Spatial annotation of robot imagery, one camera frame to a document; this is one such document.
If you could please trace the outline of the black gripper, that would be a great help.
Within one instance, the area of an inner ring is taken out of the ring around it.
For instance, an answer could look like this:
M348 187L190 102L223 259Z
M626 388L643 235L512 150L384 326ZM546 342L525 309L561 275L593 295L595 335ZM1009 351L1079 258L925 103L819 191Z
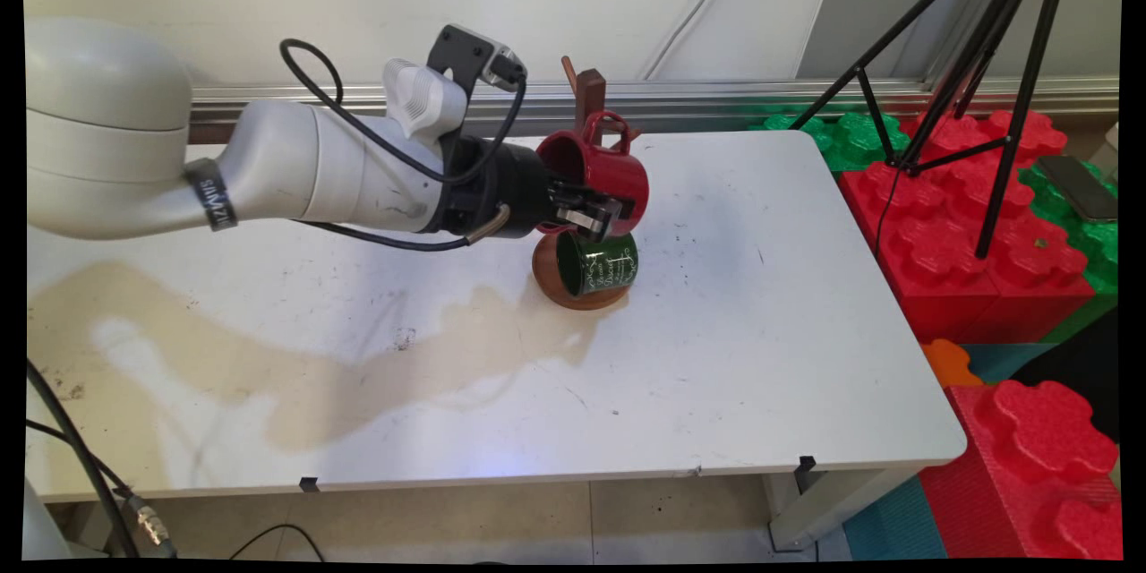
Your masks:
M503 143L482 173L468 183L442 189L442 229L465 235L510 207L510 218L494 237L520 238L555 215L558 225L584 240L605 240L620 219L621 201L550 172L535 150Z

